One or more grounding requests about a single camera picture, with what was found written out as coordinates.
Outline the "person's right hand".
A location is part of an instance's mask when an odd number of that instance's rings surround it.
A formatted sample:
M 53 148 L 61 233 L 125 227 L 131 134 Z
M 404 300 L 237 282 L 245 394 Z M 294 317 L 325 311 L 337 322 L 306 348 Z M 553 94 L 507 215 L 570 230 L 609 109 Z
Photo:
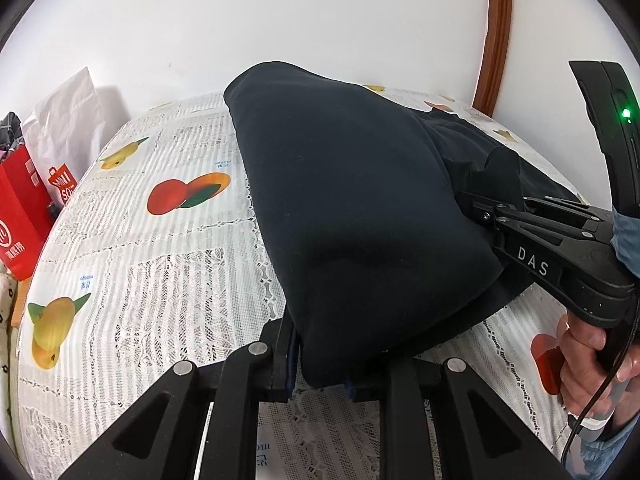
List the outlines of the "person's right hand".
M 605 332 L 567 312 L 559 320 L 558 341 L 565 360 L 560 374 L 562 401 L 567 411 L 579 415 L 606 377 L 596 356 L 605 346 Z M 607 388 L 590 416 L 613 411 L 613 426 L 622 428 L 639 414 L 639 344 L 630 347 L 611 386 L 622 382 L 627 382 L 627 388 L 620 400 L 614 401 Z

